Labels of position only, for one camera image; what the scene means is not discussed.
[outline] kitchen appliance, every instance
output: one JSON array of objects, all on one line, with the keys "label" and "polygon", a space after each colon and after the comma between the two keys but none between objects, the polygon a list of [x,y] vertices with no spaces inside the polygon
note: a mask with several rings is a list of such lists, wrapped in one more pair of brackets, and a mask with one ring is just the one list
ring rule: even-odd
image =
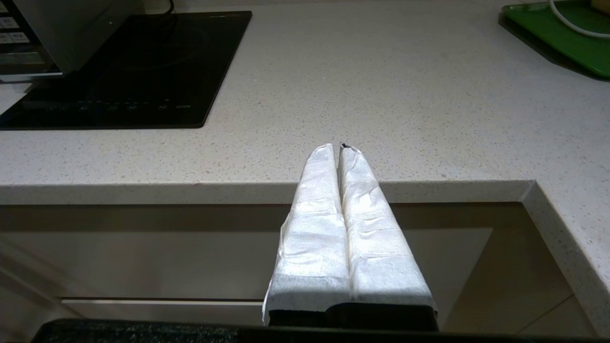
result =
[{"label": "kitchen appliance", "polygon": [[0,115],[0,129],[201,127],[251,15],[132,15],[82,69]]},{"label": "kitchen appliance", "polygon": [[138,3],[0,1],[0,81],[59,78],[80,69]]}]

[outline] cabinet door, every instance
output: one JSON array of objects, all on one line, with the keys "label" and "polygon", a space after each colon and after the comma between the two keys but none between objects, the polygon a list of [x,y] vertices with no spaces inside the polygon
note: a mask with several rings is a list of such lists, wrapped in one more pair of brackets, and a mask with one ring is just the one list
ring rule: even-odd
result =
[{"label": "cabinet door", "polygon": [[91,319],[262,325],[259,301],[65,300],[65,304]]},{"label": "cabinet door", "polygon": [[54,297],[260,300],[279,233],[40,232],[1,239],[3,252],[28,269],[24,277]]}]

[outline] white cable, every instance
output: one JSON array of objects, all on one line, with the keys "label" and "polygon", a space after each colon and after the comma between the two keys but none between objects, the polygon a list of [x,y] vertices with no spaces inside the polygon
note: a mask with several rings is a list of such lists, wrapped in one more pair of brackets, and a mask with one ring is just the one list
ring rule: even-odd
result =
[{"label": "white cable", "polygon": [[557,7],[555,7],[555,1],[554,0],[548,0],[548,5],[551,7],[551,11],[553,11],[553,14],[555,14],[555,16],[562,23],[564,23],[567,27],[571,28],[572,30],[578,32],[579,34],[585,35],[585,36],[589,36],[589,37],[595,37],[595,38],[610,39],[610,34],[602,34],[602,33],[599,33],[599,32],[587,31],[585,29],[581,29],[580,27],[572,24],[561,13],[559,13],[559,11],[557,10]]}]

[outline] control buttons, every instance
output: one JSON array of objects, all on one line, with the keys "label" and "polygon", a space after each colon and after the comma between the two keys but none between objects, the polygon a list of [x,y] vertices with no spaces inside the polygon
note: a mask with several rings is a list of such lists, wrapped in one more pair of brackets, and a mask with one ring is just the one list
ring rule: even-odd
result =
[{"label": "control buttons", "polygon": [[2,27],[4,29],[18,29],[19,28],[19,24],[17,24],[17,22],[15,21],[15,19],[12,16],[5,16],[3,18],[0,18],[0,24],[2,25]]},{"label": "control buttons", "polygon": [[12,38],[15,43],[29,43],[30,40],[27,39],[26,34],[23,32],[11,32],[9,33],[10,38]]},{"label": "control buttons", "polygon": [[12,44],[13,39],[10,38],[9,34],[0,34],[0,44]]}]

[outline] black cord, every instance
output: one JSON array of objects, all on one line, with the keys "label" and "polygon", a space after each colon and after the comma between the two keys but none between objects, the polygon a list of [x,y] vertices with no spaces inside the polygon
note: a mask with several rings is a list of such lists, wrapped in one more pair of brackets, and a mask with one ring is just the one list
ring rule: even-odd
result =
[{"label": "black cord", "polygon": [[170,14],[171,12],[173,12],[173,10],[174,10],[174,0],[170,0],[170,9],[168,9],[168,10],[167,10],[165,13],[163,13],[163,14],[164,14],[164,15],[165,15],[165,14]]}]

